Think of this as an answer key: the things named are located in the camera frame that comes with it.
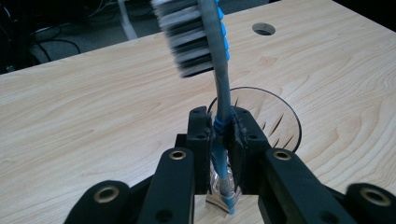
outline wood grain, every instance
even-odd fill
[[[232,87],[285,99],[297,154],[326,185],[396,194],[396,34],[328,0],[284,0],[224,18]],[[271,36],[251,26],[267,22]],[[0,223],[62,223],[90,186],[152,175],[188,113],[215,98],[210,73],[181,79],[163,34],[0,76]],[[262,223],[257,198],[196,223]]]

